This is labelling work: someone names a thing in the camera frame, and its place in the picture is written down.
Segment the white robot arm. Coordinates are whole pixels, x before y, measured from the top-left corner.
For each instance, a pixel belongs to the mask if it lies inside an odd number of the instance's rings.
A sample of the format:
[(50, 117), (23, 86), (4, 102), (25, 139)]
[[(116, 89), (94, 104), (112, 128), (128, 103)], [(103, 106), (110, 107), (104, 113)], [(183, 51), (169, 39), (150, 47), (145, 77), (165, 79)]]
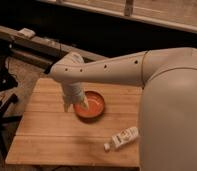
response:
[(86, 63), (70, 52), (49, 76), (66, 106), (84, 100), (83, 82), (139, 86), (141, 171), (197, 171), (197, 49), (148, 50)]

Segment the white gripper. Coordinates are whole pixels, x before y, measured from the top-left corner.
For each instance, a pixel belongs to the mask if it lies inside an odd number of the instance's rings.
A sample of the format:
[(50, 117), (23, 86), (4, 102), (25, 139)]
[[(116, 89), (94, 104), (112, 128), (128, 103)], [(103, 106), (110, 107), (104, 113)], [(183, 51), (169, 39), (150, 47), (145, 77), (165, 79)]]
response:
[(84, 109), (89, 108), (88, 100), (85, 97), (84, 89), (81, 83), (62, 84), (64, 112), (68, 112), (71, 104), (80, 103)]

